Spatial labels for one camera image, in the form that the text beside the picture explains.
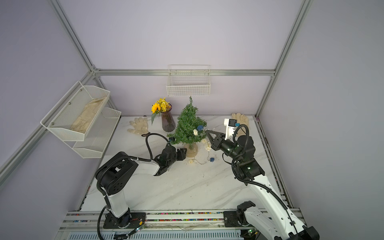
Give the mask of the rattan ball string lights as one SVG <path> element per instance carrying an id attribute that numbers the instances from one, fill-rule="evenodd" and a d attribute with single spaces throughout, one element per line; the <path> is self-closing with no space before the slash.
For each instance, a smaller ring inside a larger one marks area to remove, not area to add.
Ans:
<path id="1" fill-rule="evenodd" d="M 199 125 L 197 126 L 196 129 L 193 130 L 193 134 L 195 136 L 201 136 L 203 134 L 203 131 L 204 131 L 204 126 Z M 210 150 L 212 149 L 211 148 L 212 144 L 206 138 L 202 139 L 201 143 L 204 144 L 205 149 L 208 152 L 210 152 Z M 188 160 L 189 164 L 194 164 L 195 162 L 197 162 L 199 165 L 204 165 L 204 163 L 200 163 L 199 161 L 195 160 L 195 156 L 197 156 L 198 154 L 198 146 L 196 143 L 193 143 L 192 145 L 186 145 L 186 148 L 187 148 L 187 157 L 189 158 Z"/>

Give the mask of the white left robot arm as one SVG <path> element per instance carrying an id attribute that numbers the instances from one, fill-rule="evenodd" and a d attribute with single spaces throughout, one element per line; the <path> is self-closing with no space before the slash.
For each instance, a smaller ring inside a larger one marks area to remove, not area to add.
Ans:
<path id="1" fill-rule="evenodd" d="M 158 136 L 166 141 L 162 152 L 154 156 L 148 138 Z M 187 157 L 187 149 L 177 149 L 172 146 L 174 138 L 166 138 L 157 133 L 144 134 L 150 158 L 144 159 L 129 156 L 125 152 L 118 152 L 109 161 L 103 164 L 95 173 L 97 190 L 103 195 L 106 202 L 107 224 L 115 228 L 125 229 L 133 226 L 135 221 L 127 204 L 124 187 L 134 174 L 161 176 L 177 161 Z"/>

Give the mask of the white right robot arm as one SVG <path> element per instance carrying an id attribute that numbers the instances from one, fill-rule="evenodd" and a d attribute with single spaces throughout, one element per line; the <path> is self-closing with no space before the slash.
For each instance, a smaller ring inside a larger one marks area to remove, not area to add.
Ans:
<path id="1" fill-rule="evenodd" d="M 265 171 L 255 160 L 256 148 L 246 125 L 228 126 L 225 133 L 205 131 L 211 148 L 230 157 L 235 179 L 244 183 L 257 196 L 269 216 L 265 216 L 252 201 L 237 207 L 238 223 L 251 225 L 268 240 L 318 240 L 314 227 L 308 227 L 284 203 L 272 188 Z"/>

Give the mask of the small green christmas tree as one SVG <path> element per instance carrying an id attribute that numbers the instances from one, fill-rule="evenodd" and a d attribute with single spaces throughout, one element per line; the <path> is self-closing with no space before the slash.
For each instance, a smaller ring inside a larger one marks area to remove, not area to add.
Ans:
<path id="1" fill-rule="evenodd" d="M 176 139 L 173 145 L 192 145 L 193 143 L 201 142 L 202 139 L 206 138 L 206 133 L 203 131 L 201 136 L 195 136 L 193 130 L 199 125 L 203 125 L 204 129 L 207 126 L 207 122 L 197 116 L 198 108 L 194 106 L 193 99 L 189 97 L 189 103 L 183 108 L 181 114 L 178 116 L 177 127 L 175 132 L 168 134 L 168 138 L 174 137 Z"/>

